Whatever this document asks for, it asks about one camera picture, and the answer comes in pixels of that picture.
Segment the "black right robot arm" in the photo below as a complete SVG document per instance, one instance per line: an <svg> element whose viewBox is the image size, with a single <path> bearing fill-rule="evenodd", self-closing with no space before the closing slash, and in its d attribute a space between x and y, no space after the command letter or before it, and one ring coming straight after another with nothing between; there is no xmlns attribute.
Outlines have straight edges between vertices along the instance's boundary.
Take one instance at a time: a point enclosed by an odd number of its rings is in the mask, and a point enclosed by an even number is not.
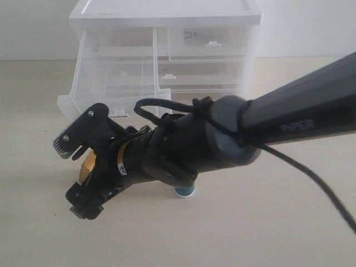
<svg viewBox="0 0 356 267"><path fill-rule="evenodd" d="M351 214L318 175L272 148L355 131L355 54L254 100L230 95L186 105L144 98L134 110L155 128L122 127L109 118L105 104L96 103L54 142L64 159L77 160L90 150L80 181L65 194L78 218L97 218L104 203L145 182L159 181L189 196L199 174L248 165L264 150L308 175L355 228Z"/></svg>

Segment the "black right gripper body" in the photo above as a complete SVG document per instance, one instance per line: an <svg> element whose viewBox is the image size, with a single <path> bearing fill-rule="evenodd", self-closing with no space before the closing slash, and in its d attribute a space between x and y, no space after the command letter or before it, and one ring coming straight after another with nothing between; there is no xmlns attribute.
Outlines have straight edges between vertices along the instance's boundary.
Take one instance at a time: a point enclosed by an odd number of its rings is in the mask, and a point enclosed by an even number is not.
<svg viewBox="0 0 356 267"><path fill-rule="evenodd" d="M154 130L145 125L139 130L122 127L107 119L87 141L96 155L93 170L83 185L99 194L117 194L136 184L155 179L143 168L145 150Z"/></svg>

